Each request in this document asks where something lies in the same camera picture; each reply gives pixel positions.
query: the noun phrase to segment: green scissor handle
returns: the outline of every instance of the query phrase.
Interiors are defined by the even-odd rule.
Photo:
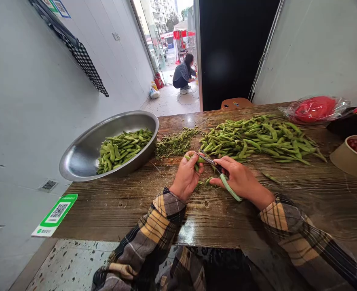
[[[232,188],[228,185],[227,183],[228,177],[224,174],[221,174],[220,179],[222,180],[223,185],[226,187],[228,192],[236,199],[236,201],[241,202],[243,199],[237,196],[234,190],[232,190]]]

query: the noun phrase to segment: green qr code sign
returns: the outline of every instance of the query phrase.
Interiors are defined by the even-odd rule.
[[[33,231],[32,236],[52,236],[60,225],[65,215],[77,200],[78,194],[62,196],[50,210],[48,215],[41,221],[40,225]]]

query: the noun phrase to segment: red fire extinguisher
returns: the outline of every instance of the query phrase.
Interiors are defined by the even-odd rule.
[[[156,75],[157,75],[157,78],[159,79],[161,88],[164,87],[165,85],[164,85],[163,82],[162,82],[161,74],[159,74],[159,72],[157,72]]]
[[[155,83],[155,85],[157,86],[157,89],[158,89],[158,90],[161,89],[161,84],[160,84],[159,82],[160,82],[160,80],[159,80],[157,77],[155,77],[155,78],[154,78],[154,83]]]

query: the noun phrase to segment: woman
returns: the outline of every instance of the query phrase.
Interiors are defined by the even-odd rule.
[[[193,65],[193,55],[187,54],[183,63],[180,63],[174,71],[173,76],[173,86],[174,88],[180,88],[180,94],[188,93],[188,89],[190,86],[189,82],[193,82],[194,78],[192,76],[196,76],[195,70],[191,67]]]

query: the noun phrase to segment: scissors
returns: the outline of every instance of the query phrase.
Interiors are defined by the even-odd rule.
[[[219,173],[220,175],[220,179],[223,182],[224,187],[226,187],[227,191],[236,199],[236,201],[241,202],[243,199],[240,198],[239,196],[236,195],[236,193],[234,192],[234,190],[232,190],[232,188],[228,185],[227,180],[228,177],[223,173],[223,167],[220,166],[219,164],[216,164],[210,156],[208,156],[203,150],[200,150],[204,156],[199,155],[198,153],[195,152],[196,155],[198,155],[199,157],[203,158],[206,162],[208,162],[209,164],[211,164],[212,166],[214,166],[216,168],[216,171]]]

